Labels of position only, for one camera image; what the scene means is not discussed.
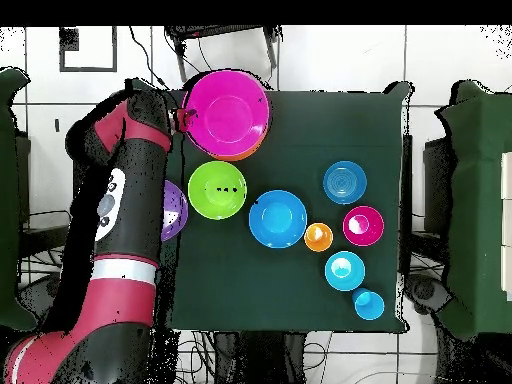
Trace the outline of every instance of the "light blue bowl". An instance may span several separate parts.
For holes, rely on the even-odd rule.
[[[375,292],[358,288],[352,293],[357,315],[367,321],[379,318],[384,313],[384,299]]]
[[[273,249],[297,243],[304,235],[306,224],[306,208],[297,196],[288,191],[267,191],[254,202],[249,212],[252,235]]]
[[[359,200],[366,191],[366,174],[357,163],[340,161],[329,167],[323,184],[329,199],[339,205],[348,205]]]
[[[336,290],[354,290],[363,282],[364,274],[363,261],[352,252],[335,253],[325,264],[325,278]]]

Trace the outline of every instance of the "plastic bowl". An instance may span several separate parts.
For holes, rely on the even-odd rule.
[[[188,181],[190,204],[205,218],[219,220],[233,216],[243,206],[246,196],[244,176],[227,162],[204,163]]]
[[[342,251],[332,255],[325,264],[325,278],[331,287],[350,291],[364,280],[364,263],[355,253]]]
[[[297,243],[306,230],[306,208],[294,194],[273,190],[262,194],[249,211],[252,235],[273,249]]]
[[[348,205],[361,198],[366,191],[366,174],[358,164],[340,161],[332,164],[324,174],[324,191],[339,205]]]
[[[304,242],[313,252],[323,252],[332,244],[332,230],[325,224],[311,224],[304,234]]]
[[[254,153],[269,125],[270,108],[263,86],[242,71],[210,72],[187,93],[183,108],[196,111],[187,123],[192,141],[224,161]]]
[[[384,220],[370,206],[358,206],[343,219],[343,234],[356,246],[370,246],[379,241],[383,233]]]
[[[352,300],[357,315],[364,320],[372,321],[384,313],[384,299],[375,292],[358,288],[352,293]]]
[[[164,220],[161,240],[166,241],[178,234],[188,217],[188,202],[182,191],[165,180],[164,183]]]

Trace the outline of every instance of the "cyan cup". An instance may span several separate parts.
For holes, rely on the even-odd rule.
[[[357,315],[367,321],[379,318],[384,312],[384,300],[377,293],[362,287],[352,293]]]

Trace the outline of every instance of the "orange cup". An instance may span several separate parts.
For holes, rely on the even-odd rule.
[[[304,241],[313,252],[323,252],[332,244],[332,230],[327,225],[316,222],[306,228]]]

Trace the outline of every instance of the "purple bowl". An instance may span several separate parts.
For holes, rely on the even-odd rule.
[[[187,217],[187,198],[177,186],[165,180],[162,241],[167,241],[178,234],[185,226]]]

